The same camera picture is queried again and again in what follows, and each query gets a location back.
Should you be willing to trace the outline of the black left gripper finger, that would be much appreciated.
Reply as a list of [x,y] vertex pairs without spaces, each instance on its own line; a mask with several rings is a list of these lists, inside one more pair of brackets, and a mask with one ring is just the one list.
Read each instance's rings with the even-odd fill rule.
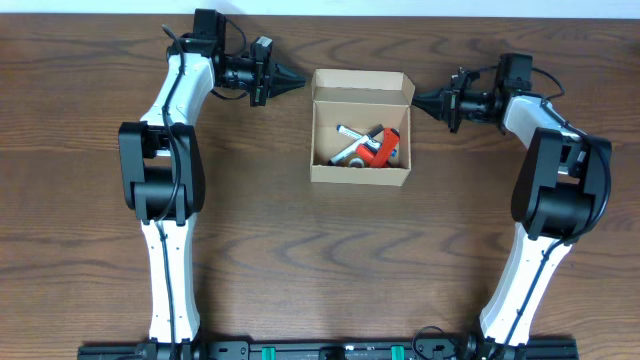
[[275,98],[279,95],[282,95],[286,92],[296,90],[303,87],[302,82],[296,83],[276,83],[272,85],[272,97]]
[[277,88],[301,88],[306,84],[306,79],[296,74],[283,64],[274,64],[272,86]]

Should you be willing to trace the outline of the orange utility knife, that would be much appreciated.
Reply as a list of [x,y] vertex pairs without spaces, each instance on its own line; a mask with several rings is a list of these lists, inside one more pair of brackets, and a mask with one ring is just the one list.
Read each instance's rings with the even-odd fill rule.
[[395,147],[400,140],[399,133],[393,128],[384,129],[383,142],[374,155],[370,167],[371,168],[387,168],[389,167],[388,160],[392,156]]

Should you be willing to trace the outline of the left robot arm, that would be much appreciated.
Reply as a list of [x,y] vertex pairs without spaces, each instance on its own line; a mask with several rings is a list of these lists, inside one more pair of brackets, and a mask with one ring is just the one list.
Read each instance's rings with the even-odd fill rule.
[[273,57],[272,39],[226,51],[231,20],[197,9],[192,31],[171,39],[168,73],[149,110],[118,131],[123,192],[149,254],[152,320],[147,341],[120,350],[118,359],[203,359],[200,315],[193,288],[193,236],[206,196],[195,125],[209,95],[236,90],[252,107],[304,87],[305,79]]

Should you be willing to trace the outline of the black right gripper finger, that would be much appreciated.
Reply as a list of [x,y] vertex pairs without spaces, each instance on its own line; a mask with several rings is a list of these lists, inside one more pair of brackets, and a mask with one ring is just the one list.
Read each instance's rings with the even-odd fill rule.
[[415,94],[412,100],[413,105],[441,105],[444,100],[444,89],[429,91],[422,94]]
[[438,121],[443,121],[443,114],[444,114],[444,102],[442,100],[439,99],[427,99],[427,100],[420,100],[417,99],[414,101],[414,105],[423,110],[425,113],[427,113],[428,115],[430,115],[432,118],[438,120]]

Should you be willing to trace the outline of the red black stapler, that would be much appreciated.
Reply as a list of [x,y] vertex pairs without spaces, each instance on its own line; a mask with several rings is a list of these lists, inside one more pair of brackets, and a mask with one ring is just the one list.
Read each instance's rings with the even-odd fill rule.
[[367,167],[371,166],[375,158],[375,153],[366,144],[359,145],[356,149],[356,154],[364,161]]

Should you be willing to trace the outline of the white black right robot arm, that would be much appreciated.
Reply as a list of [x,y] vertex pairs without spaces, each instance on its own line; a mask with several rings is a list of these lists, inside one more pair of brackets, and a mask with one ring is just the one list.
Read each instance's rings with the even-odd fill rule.
[[511,197],[514,240],[499,283],[464,337],[441,332],[435,359],[576,359],[568,336],[532,338],[532,320],[551,278],[575,243],[602,218],[612,191],[612,145],[565,120],[552,96],[534,92],[532,56],[503,53],[493,87],[475,91],[480,70],[459,69],[413,106],[457,132],[463,121],[515,135],[526,155]]

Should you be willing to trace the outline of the cardboard box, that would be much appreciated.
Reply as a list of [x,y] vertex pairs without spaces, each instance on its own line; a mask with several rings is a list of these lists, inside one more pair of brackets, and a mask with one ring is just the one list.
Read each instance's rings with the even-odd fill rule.
[[[312,79],[313,182],[401,186],[411,171],[411,100],[415,86],[401,72],[317,69]],[[349,168],[366,144],[375,154],[384,129],[400,136],[387,168]]]

